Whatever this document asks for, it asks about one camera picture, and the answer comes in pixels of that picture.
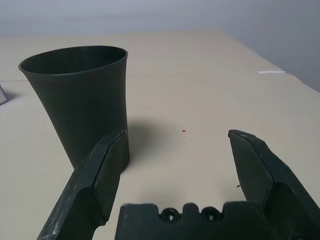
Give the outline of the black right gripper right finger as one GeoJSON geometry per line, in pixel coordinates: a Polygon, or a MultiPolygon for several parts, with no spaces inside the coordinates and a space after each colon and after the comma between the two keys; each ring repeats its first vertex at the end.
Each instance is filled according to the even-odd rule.
{"type": "Polygon", "coordinates": [[[228,132],[240,187],[284,240],[318,240],[320,208],[296,175],[253,134],[228,132]]]}

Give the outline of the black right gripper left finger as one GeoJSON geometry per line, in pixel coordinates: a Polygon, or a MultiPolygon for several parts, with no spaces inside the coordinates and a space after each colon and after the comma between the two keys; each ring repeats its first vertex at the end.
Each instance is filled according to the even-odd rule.
{"type": "Polygon", "coordinates": [[[128,152],[126,130],[106,135],[73,171],[39,240],[91,240],[110,218],[128,152]]]}

